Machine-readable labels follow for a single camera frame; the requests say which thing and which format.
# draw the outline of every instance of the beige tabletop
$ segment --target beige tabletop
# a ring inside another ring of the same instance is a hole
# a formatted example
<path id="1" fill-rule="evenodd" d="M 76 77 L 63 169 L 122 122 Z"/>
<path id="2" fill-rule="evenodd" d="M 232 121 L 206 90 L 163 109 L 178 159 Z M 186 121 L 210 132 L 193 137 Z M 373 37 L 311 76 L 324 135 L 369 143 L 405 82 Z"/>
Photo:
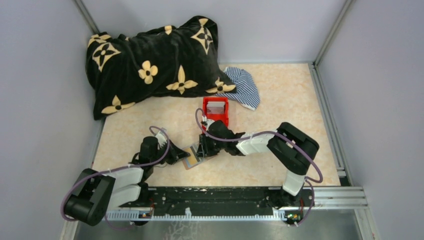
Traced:
<path id="1" fill-rule="evenodd" d="M 321 169 L 322 186 L 339 186 L 314 85 L 307 64 L 231 64 L 252 76 L 260 95 L 259 107 L 252 111 L 235 101 L 229 103 L 229 129 L 237 132 L 275 130 L 289 122 L 320 146 L 315 162 Z M 195 110 L 203 98 L 151 97 L 107 117 L 100 138 L 93 169 L 103 171 L 127 165 L 140 150 L 144 137 L 151 135 L 149 126 L 167 129 L 170 139 L 180 148 L 199 139 Z M 281 186 L 287 169 L 272 153 L 218 156 L 189 170 L 183 163 L 155 167 L 147 179 L 149 186 Z M 318 178 L 311 166 L 308 176 Z"/>

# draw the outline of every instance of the striped cloth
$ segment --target striped cloth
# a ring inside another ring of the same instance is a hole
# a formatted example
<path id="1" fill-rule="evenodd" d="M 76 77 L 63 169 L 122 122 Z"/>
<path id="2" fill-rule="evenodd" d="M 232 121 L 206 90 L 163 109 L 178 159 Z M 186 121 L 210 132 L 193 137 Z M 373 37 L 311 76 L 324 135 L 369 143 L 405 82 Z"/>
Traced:
<path id="1" fill-rule="evenodd" d="M 235 84 L 237 93 L 218 93 L 216 96 L 227 97 L 230 100 L 239 102 L 243 107 L 250 110 L 256 110 L 261 99 L 259 98 L 258 88 L 253 82 L 252 75 L 238 67 L 228 66 L 224 73 Z"/>

